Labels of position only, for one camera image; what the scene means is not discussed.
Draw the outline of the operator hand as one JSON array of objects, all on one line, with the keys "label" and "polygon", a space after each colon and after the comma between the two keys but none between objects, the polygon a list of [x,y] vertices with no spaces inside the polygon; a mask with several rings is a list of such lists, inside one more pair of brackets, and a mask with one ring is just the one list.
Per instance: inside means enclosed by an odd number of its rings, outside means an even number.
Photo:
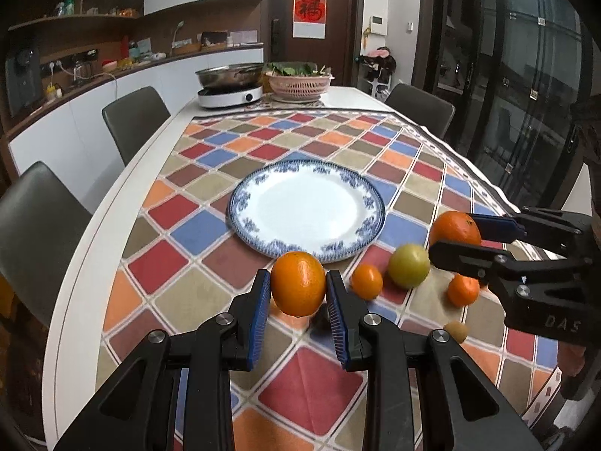
[{"label": "operator hand", "polygon": [[557,365],[561,372],[568,377],[575,377],[585,365],[586,348],[566,342],[558,343]]}]

